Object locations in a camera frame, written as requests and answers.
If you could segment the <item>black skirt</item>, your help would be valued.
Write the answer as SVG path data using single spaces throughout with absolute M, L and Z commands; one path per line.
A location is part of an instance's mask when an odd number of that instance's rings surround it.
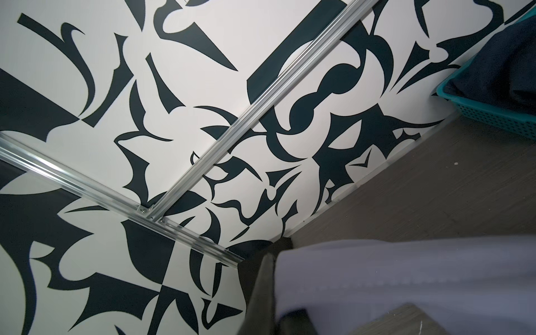
M 308 314 L 294 311 L 280 321 L 275 317 L 274 271 L 276 258 L 293 248 L 288 237 L 279 240 L 253 240 L 237 244 L 231 251 L 244 258 L 237 265 L 240 286 L 247 307 L 239 334 L 316 334 Z

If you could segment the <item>purple grey skirt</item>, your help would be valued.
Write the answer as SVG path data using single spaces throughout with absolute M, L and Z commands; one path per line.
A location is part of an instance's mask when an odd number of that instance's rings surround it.
M 347 334 L 413 304 L 451 334 L 535 333 L 535 237 L 340 240 L 276 260 L 275 318 Z

